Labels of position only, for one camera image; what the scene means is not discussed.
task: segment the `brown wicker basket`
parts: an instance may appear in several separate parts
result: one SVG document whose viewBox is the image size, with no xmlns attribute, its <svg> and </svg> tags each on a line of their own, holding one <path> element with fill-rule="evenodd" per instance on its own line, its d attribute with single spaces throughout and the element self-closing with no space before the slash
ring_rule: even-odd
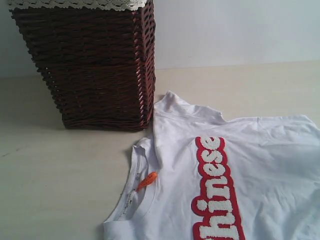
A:
<svg viewBox="0 0 320 240">
<path fill-rule="evenodd" d="M 152 0 L 136 11 L 11 12 L 66 128 L 148 127 L 155 90 Z"/>
</svg>

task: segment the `wicker basket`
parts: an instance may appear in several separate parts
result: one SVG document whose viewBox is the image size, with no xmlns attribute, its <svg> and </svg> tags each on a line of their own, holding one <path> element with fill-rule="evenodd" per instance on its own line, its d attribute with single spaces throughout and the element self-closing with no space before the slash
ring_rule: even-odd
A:
<svg viewBox="0 0 320 240">
<path fill-rule="evenodd" d="M 155 90 L 152 0 L 136 11 L 11 12 L 66 128 L 148 127 Z"/>
</svg>

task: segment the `white wall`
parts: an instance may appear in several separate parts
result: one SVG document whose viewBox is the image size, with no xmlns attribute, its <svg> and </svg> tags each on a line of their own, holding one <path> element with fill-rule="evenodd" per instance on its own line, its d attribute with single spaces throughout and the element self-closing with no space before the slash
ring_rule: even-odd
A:
<svg viewBox="0 0 320 240">
<path fill-rule="evenodd" d="M 156 67 L 320 59 L 319 0 L 154 0 Z M 36 74 L 0 0 L 0 77 Z"/>
</svg>

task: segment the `white lace fabric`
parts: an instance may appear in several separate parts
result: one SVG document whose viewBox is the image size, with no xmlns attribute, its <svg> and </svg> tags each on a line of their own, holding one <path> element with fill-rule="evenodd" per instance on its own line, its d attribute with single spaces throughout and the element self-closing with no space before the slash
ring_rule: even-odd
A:
<svg viewBox="0 0 320 240">
<path fill-rule="evenodd" d="M 10 9 L 27 8 L 87 8 L 116 11 L 136 11 L 143 8 L 147 0 L 7 0 Z"/>
</svg>

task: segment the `beige tabletop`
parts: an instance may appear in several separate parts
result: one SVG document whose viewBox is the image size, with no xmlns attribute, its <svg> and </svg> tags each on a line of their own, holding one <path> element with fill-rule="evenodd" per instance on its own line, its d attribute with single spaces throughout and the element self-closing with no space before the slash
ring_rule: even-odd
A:
<svg viewBox="0 0 320 240">
<path fill-rule="evenodd" d="M 320 61 L 156 71 L 226 120 L 305 114 L 320 126 Z M 0 79 L 0 239 L 102 240 L 132 145 L 151 133 L 66 130 L 39 76 Z"/>
</svg>

